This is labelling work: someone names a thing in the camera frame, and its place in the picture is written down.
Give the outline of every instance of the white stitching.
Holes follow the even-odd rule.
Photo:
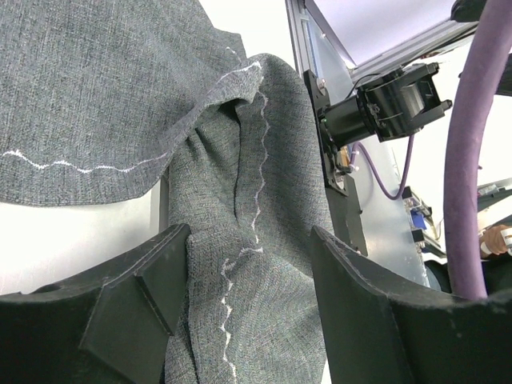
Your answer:
[[[226,49],[230,50],[237,57],[237,59],[240,62],[242,62],[242,60],[240,60],[240,57],[237,55],[237,53],[234,50],[232,50],[229,47],[227,47]],[[241,70],[247,71],[252,66],[257,66],[259,69],[262,68],[260,62],[254,62],[253,64],[251,64],[251,65],[249,65],[249,66],[247,66],[245,68],[242,68]],[[225,74],[224,76],[222,76],[220,80],[222,80],[227,75],[228,74]],[[265,162],[266,162],[266,160],[269,157],[268,150],[265,147],[265,137],[266,137],[266,134],[268,133],[269,128],[270,128],[270,124],[268,123],[268,121],[266,120],[266,117],[265,117],[265,108],[266,108],[266,106],[268,104],[269,99],[268,99],[267,96],[265,96],[261,92],[258,92],[258,94],[260,94],[263,97],[263,107],[262,107],[262,110],[261,110],[261,116],[262,116],[263,121],[265,122],[266,127],[265,127],[265,132],[263,133],[262,140],[261,140],[262,147],[263,147],[263,149],[265,151],[265,157],[264,157],[262,163],[259,166],[259,174],[260,174],[260,176],[262,178],[262,184],[259,187],[258,191],[256,192],[256,195],[254,196],[254,201],[256,203],[256,215],[254,216],[254,219],[253,219],[252,223],[250,224],[250,227],[252,228],[252,230],[254,232],[254,236],[256,237],[256,244],[259,244],[259,237],[258,237],[258,234],[256,233],[256,220],[258,220],[258,216],[262,212],[262,210],[260,208],[260,205],[259,205],[258,197],[259,197],[259,194],[262,192],[262,190],[263,190],[263,188],[265,187],[265,184],[266,184],[265,179],[263,177],[263,166],[265,165]],[[246,254],[248,252],[257,252],[257,253],[262,254],[263,253],[263,248],[258,248],[256,250],[251,249],[251,248],[242,248],[240,250],[240,253],[238,254],[237,260],[240,259],[241,256],[243,256],[244,254]],[[226,318],[224,319],[224,321],[222,322],[221,327],[220,327],[221,331],[226,334],[226,344],[224,345],[224,354],[222,356],[222,360],[224,362],[226,362],[230,366],[231,371],[233,373],[234,384],[237,384],[237,382],[238,382],[238,380],[237,380],[237,367],[236,367],[236,365],[234,363],[232,363],[227,358],[227,354],[226,354],[228,345],[230,344],[230,341],[231,341],[231,333],[227,331],[226,323],[227,323],[228,319],[230,318],[231,313],[233,312],[233,307],[229,306],[226,303],[226,299],[227,299],[227,296],[231,292],[231,289],[233,288],[233,285],[234,285],[234,283],[227,277],[226,272],[231,271],[235,267],[235,265],[236,265],[236,261],[232,262],[232,263],[229,263],[229,262],[230,262],[229,258],[224,260],[224,263],[222,264],[222,270],[221,270],[221,276],[224,277],[224,279],[227,281],[227,284],[228,284],[227,291],[226,291],[226,293],[224,294],[224,296],[221,299],[221,304],[223,304],[226,307],[226,310],[227,310]]]
[[[260,206],[259,206],[258,197],[259,197],[259,194],[262,192],[263,188],[265,188],[266,182],[265,182],[265,178],[263,177],[263,166],[265,165],[266,160],[269,158],[269,152],[268,152],[268,150],[267,150],[267,148],[265,146],[265,137],[266,137],[266,134],[268,133],[268,131],[270,129],[270,124],[266,120],[266,117],[265,117],[265,108],[266,108],[266,106],[267,106],[267,104],[269,102],[269,99],[268,99],[267,96],[265,96],[261,92],[258,92],[258,93],[261,96],[263,96],[263,100],[264,100],[264,104],[263,104],[261,115],[262,115],[263,121],[265,122],[266,127],[265,127],[265,132],[263,133],[263,136],[262,136],[262,140],[260,141],[260,143],[262,144],[262,147],[263,147],[263,149],[265,151],[265,157],[264,157],[262,163],[259,166],[259,175],[262,178],[262,184],[259,187],[258,192],[256,192],[256,195],[254,196],[254,201],[256,203],[256,216],[254,216],[254,220],[250,224],[250,227],[253,229],[254,236],[256,236],[256,244],[259,244],[259,238],[258,238],[258,235],[256,234],[256,220],[258,220],[258,217],[259,217],[260,213],[262,212],[262,210],[260,209]]]
[[[50,164],[37,164],[36,162],[33,162],[30,159],[28,159],[28,157],[25,156],[20,150],[8,150],[7,152],[4,152],[2,154],[2,157],[15,156],[17,158],[20,158],[20,159],[28,162],[29,164],[31,164],[34,168],[36,168],[38,170],[45,170],[46,168],[50,168],[51,166],[70,166],[71,168],[75,168],[76,171],[80,172],[81,174],[90,174],[94,170],[116,170],[117,172],[122,172],[124,174],[127,174],[128,172],[131,172],[138,166],[141,166],[142,164],[146,164],[147,162],[156,162],[157,160],[160,160],[160,159],[164,158],[165,156],[167,156],[167,154],[168,153],[165,152],[164,154],[161,154],[157,158],[148,158],[147,160],[142,160],[141,162],[138,162],[134,166],[131,166],[130,168],[124,168],[124,169],[116,168],[115,166],[104,166],[104,165],[96,166],[94,168],[80,168],[78,166],[71,164],[70,162],[67,162],[66,160],[58,160],[58,161],[52,162]]]
[[[236,52],[234,52],[231,48],[227,47],[227,49],[231,50],[234,54],[236,54]],[[260,62],[253,62],[252,64],[249,64],[248,66],[241,68],[239,70],[232,70],[231,72],[224,74],[217,81],[217,83],[219,83],[221,80],[223,80],[230,74],[235,74],[237,72],[247,72],[248,70],[250,70],[253,67],[257,67],[257,68],[261,69],[262,65],[260,64]],[[93,172],[94,170],[116,170],[117,172],[122,172],[124,174],[127,174],[127,173],[131,172],[132,170],[134,170],[135,168],[141,166],[142,164],[146,164],[147,162],[155,162],[157,160],[164,158],[165,156],[168,155],[168,153],[169,152],[165,152],[164,154],[161,154],[160,156],[158,156],[156,158],[148,158],[147,160],[142,160],[141,162],[138,162],[137,164],[135,164],[134,166],[131,166],[129,168],[117,168],[115,166],[105,166],[103,164],[101,164],[99,166],[95,166],[93,168],[80,168],[74,164],[71,164],[70,162],[68,162],[66,160],[57,160],[56,162],[51,162],[49,164],[37,164],[36,162],[33,162],[32,160],[28,159],[28,157],[25,156],[20,150],[8,150],[7,152],[4,152],[1,157],[3,158],[5,156],[15,156],[17,158],[24,160],[25,162],[28,162],[29,164],[31,164],[34,168],[36,168],[38,170],[45,170],[46,168],[50,168],[52,166],[69,166],[71,168],[74,168],[76,171],[80,172],[81,174],[89,174],[89,173]]]

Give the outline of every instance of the gray tweed fabric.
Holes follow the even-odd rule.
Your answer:
[[[193,234],[166,382],[320,383],[308,238],[331,224],[294,70],[246,58],[197,1],[9,0],[0,10],[10,26],[0,30],[0,198],[116,202],[170,165],[169,219]]]

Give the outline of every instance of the purple hose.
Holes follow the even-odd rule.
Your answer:
[[[488,0],[455,96],[446,145],[444,217],[452,291],[487,296],[477,224],[478,157],[494,93],[512,47],[512,1]]]
[[[409,143],[407,144],[407,155],[406,155],[406,164],[403,167],[403,174],[402,174],[402,181],[400,182],[400,187],[398,188],[398,192],[395,195],[392,195],[388,192],[388,190],[384,187],[384,183],[382,182],[380,176],[378,175],[377,168],[375,168],[375,164],[372,161],[370,154],[368,153],[368,150],[364,147],[363,144],[360,142],[356,142],[352,146],[352,155],[350,156],[350,164],[353,166],[355,162],[355,158],[357,155],[357,150],[361,150],[362,154],[365,155],[366,160],[368,161],[368,164],[370,165],[371,171],[373,172],[375,176],[375,180],[377,180],[378,186],[381,187],[382,192],[385,196],[387,196],[391,200],[398,200],[402,194],[403,190],[406,188],[406,182],[407,182],[407,175],[409,173],[409,167],[410,167],[410,158],[413,154],[413,144],[414,144],[414,136],[409,137]]]

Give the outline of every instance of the purple cable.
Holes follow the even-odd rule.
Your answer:
[[[413,143],[414,143],[414,135],[409,137],[409,143],[407,144],[407,155],[406,155],[406,164],[403,167],[403,174],[402,174],[402,181],[400,182],[400,188],[398,188],[398,192],[395,195],[390,194],[388,190],[384,187],[384,183],[382,182],[380,176],[378,175],[377,168],[375,168],[375,164],[372,161],[370,154],[368,153],[368,150],[364,147],[363,144],[360,142],[356,142],[352,146],[352,155],[350,156],[350,164],[353,166],[355,162],[355,158],[357,155],[357,150],[361,150],[362,154],[365,155],[366,160],[368,161],[368,165],[370,165],[371,171],[373,172],[375,176],[375,180],[377,180],[378,186],[381,187],[382,192],[385,196],[387,196],[391,200],[398,200],[402,194],[403,190],[406,188],[406,182],[407,182],[407,175],[409,173],[409,167],[410,167],[410,158],[413,154]]]
[[[488,0],[455,96],[446,145],[444,217],[452,291],[487,296],[477,224],[478,157],[494,93],[512,47],[512,1]]]

